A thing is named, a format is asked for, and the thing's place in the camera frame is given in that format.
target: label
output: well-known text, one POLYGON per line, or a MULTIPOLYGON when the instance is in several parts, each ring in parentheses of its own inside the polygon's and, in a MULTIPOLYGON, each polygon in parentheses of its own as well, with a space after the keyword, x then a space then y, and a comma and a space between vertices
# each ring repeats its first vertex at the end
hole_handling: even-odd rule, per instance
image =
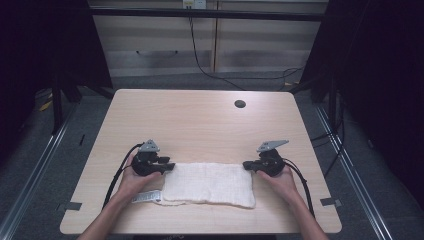
POLYGON ((161 197, 161 191, 159 190, 153 190, 149 192, 143 192, 137 194, 133 200, 132 203, 138 203, 138 202, 160 202, 161 197))

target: wire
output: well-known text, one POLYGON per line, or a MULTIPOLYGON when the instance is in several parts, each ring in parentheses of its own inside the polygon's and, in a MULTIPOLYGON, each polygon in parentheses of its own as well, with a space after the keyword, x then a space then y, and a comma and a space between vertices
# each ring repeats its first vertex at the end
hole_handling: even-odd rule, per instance
POLYGON ((319 135, 318 137, 311 138, 310 140, 311 140, 311 142, 313 142, 313 141, 320 140, 320 139, 326 138, 328 136, 331 136, 332 134, 333 134, 332 132, 331 133, 324 133, 322 135, 319 135))
POLYGON ((238 88, 238 89, 240 89, 240 90, 242 90, 242 91, 246 91, 246 89, 244 89, 244 88, 242 88, 242 87, 240 87, 240 86, 238 86, 238 85, 236 85, 236 84, 234 84, 233 82, 228 81, 228 80, 229 80, 229 79, 230 79, 230 80, 238 80, 238 79, 248 79, 248 80, 278 80, 278 79, 283 79, 283 80, 284 80, 284 83, 283 83, 282 87, 278 90, 278 91, 281 91, 281 90, 284 88, 284 86, 285 86, 286 78, 287 78, 288 76, 290 76, 290 75, 293 75, 294 73, 296 73, 297 71, 299 71, 299 70, 301 70, 301 69, 303 69, 303 68, 305 67, 305 66, 302 66, 302 67, 300 67, 300 68, 289 68, 289 69, 286 69, 286 70, 284 70, 284 71, 283 71, 283 76, 278 76, 278 77, 218 77, 218 76, 211 75, 211 74, 209 74, 209 73, 206 73, 206 72, 202 69, 202 67, 200 66, 199 58, 198 58, 198 56, 197 56, 196 42, 195 42, 195 40, 194 40, 193 19, 192 19, 191 17, 189 18, 189 22, 190 22, 191 40, 192 40, 192 42, 193 42, 194 57, 195 57, 195 59, 196 59, 196 64, 197 64, 197 67, 199 68, 199 70, 200 70, 203 74, 205 74, 206 76, 208 76, 208 77, 210 77, 210 78, 223 80, 223 81, 225 81, 225 82, 227 82, 227 83, 231 84, 232 86, 234 86, 234 87, 236 87, 236 88, 238 88))
POLYGON ((303 177, 302 173, 300 172, 296 164, 294 164, 292 161, 285 158, 283 160, 286 162, 286 165, 289 166, 291 169, 293 169, 293 171, 295 171, 296 174, 299 176, 302 182, 303 188, 305 189, 306 201, 308 202, 309 212, 315 218, 314 206, 312 205, 311 193, 309 191, 306 179, 303 177))
POLYGON ((345 125, 344 125, 344 106, 345 104, 343 103, 342 100, 340 100, 339 102, 339 109, 340 109, 340 122, 341 122, 341 126, 342 126, 342 139, 340 142, 340 145, 338 145, 339 150, 337 151, 336 156, 334 157, 334 159, 331 161, 330 166, 328 167, 327 171, 325 171, 324 173, 324 178, 326 178, 328 176, 328 173, 331 171, 331 169, 333 168, 334 164, 336 163, 337 159, 339 158, 340 154, 342 153, 343 149, 344 149, 344 140, 345 140, 345 125))
POLYGON ((329 142, 330 142, 330 140, 327 140, 325 143, 321 143, 321 144, 318 144, 318 145, 316 145, 316 146, 313 146, 313 148, 319 148, 319 147, 322 147, 322 146, 324 146, 324 145, 327 145, 329 142))
POLYGON ((133 164, 131 163, 130 165, 125 166, 122 170, 125 170, 125 169, 127 169, 127 168, 129 168, 129 167, 132 167, 132 166, 133 166, 133 164))
POLYGON ((314 84, 317 84, 322 78, 326 77, 329 74, 329 71, 327 69, 327 67, 321 66, 321 68, 319 69, 319 72, 316 76, 311 77, 311 79, 309 79, 308 81, 301 81, 299 83, 299 85, 297 85, 296 87, 290 89, 288 92, 290 92, 291 94, 297 94, 300 91, 306 90, 311 88, 314 84))
POLYGON ((115 187, 116 181, 118 181, 118 178, 121 175, 122 171, 124 171, 125 168, 129 167, 129 166, 124 167, 125 162, 127 161, 128 157, 130 156, 130 154, 132 153, 132 151, 134 151, 134 149, 141 147, 143 144, 144 144, 144 142, 143 143, 140 143, 140 144, 137 144, 134 147, 132 147, 131 150, 125 156, 124 160, 122 160, 121 166, 119 167, 118 171, 116 171, 116 174, 113 177, 112 182, 110 183, 110 186, 109 186, 109 189, 107 191, 107 194, 106 194, 105 201, 103 203, 102 209, 105 208, 106 204, 109 202, 110 196, 112 195, 113 188, 115 187))

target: aluminum rail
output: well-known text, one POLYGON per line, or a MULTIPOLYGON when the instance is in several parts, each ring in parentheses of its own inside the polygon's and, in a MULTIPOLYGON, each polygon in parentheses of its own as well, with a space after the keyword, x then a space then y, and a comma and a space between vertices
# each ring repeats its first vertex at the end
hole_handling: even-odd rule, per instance
POLYGON ((50 140, 46 148, 44 149, 43 154, 41 154, 41 157, 39 158, 36 166, 34 167, 34 170, 29 176, 24 188, 20 192, 12 208, 9 210, 2 224, 0 225, 1 240, 12 239, 13 235, 15 234, 15 231, 19 223, 21 222, 26 209, 28 208, 32 197, 34 196, 35 191, 37 190, 37 187, 39 186, 44 176, 44 173, 47 170, 47 167, 54 155, 54 152, 62 141, 62 138, 66 132, 66 128, 69 123, 69 119, 75 112, 76 105, 77 104, 72 105, 70 112, 67 115, 67 118, 62 124, 62 127, 57 131, 55 135, 52 135, 50 137, 50 140))
POLYGON ((176 9, 176 8, 125 8, 125 7, 38 7, 30 9, 31 13, 50 14, 88 14, 98 16, 136 16, 136 17, 190 17, 190 18, 225 18, 278 21, 321 22, 324 19, 343 19, 354 16, 334 16, 324 13, 288 13, 288 12, 255 12, 212 9, 176 9))
POLYGON ((331 134, 331 127, 328 123, 328 116, 323 107, 317 107, 317 113, 321 120, 322 125, 325 128, 325 131, 330 136, 331 143, 336 152, 340 151, 340 162, 343 166, 343 169, 346 172, 346 175, 352 184, 353 189, 355 190, 356 195, 358 196, 359 201, 364 208, 365 214, 367 215, 372 227, 374 228, 375 233, 377 234, 378 239, 381 240, 392 240, 393 237, 390 234, 389 228, 387 227, 384 218, 381 216, 380 211, 377 209, 374 201, 369 195, 367 189, 365 188, 364 183, 361 180, 358 172, 356 171, 353 162, 351 161, 346 150, 342 147, 342 142, 337 135, 331 134))

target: white towel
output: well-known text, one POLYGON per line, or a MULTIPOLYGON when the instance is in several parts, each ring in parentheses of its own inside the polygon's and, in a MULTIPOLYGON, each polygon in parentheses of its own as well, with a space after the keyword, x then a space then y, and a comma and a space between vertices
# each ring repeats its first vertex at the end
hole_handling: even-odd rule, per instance
POLYGON ((241 164, 177 163, 166 173, 162 205, 214 203, 255 207, 252 175, 241 164))

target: table hole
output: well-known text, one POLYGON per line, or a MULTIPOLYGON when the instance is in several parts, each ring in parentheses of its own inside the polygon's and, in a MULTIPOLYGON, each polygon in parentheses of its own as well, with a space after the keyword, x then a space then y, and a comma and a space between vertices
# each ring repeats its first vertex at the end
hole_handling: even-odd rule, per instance
POLYGON ((237 100, 234 102, 234 105, 238 108, 244 108, 246 107, 246 102, 243 100, 237 100))

